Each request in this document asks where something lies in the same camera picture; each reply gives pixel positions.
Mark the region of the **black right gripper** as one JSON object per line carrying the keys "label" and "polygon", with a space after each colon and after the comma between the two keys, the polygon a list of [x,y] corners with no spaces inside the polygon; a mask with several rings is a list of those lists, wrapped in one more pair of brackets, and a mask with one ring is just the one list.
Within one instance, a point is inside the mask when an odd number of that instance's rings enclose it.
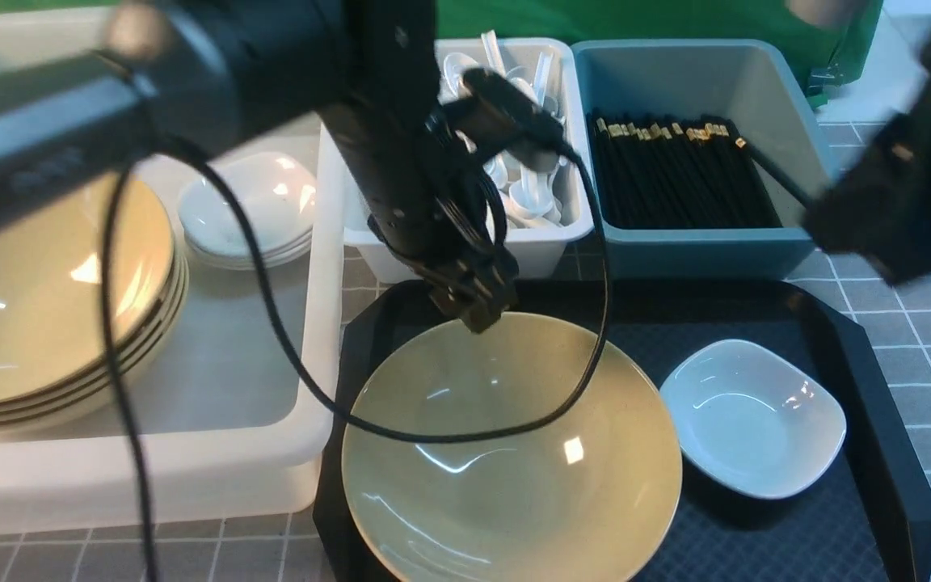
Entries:
{"label": "black right gripper", "polygon": [[931,275],[931,125],[891,118],[802,226],[821,251],[859,255],[891,286]]}

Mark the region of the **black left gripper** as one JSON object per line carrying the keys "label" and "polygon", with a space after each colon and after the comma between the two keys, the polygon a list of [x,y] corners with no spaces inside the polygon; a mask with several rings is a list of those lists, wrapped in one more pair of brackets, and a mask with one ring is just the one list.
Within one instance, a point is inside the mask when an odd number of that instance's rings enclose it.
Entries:
{"label": "black left gripper", "polygon": [[428,281],[446,316],[481,334],[517,302],[505,206],[483,168],[508,152],[546,173],[571,152],[561,123],[494,71],[463,74],[469,95],[415,123],[370,117],[364,151],[370,228]]}

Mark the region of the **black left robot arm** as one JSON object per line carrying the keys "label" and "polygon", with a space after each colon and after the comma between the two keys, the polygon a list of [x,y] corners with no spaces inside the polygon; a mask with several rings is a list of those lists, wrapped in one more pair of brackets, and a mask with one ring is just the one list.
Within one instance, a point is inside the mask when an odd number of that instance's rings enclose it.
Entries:
{"label": "black left robot arm", "polygon": [[564,129],[514,85],[466,71],[442,104],[433,1],[123,1],[85,54],[0,74],[0,229],[168,150],[217,158],[314,112],[364,196],[369,227],[471,331],[517,302],[520,266],[482,170],[536,171]]}

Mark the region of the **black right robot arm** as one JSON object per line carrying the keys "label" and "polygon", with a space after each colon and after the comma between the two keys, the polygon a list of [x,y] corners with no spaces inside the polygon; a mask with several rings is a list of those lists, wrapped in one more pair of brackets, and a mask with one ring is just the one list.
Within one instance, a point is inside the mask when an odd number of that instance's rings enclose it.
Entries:
{"label": "black right robot arm", "polygon": [[802,225],[829,255],[859,255],[891,287],[931,275],[931,38],[915,103],[807,206]]}

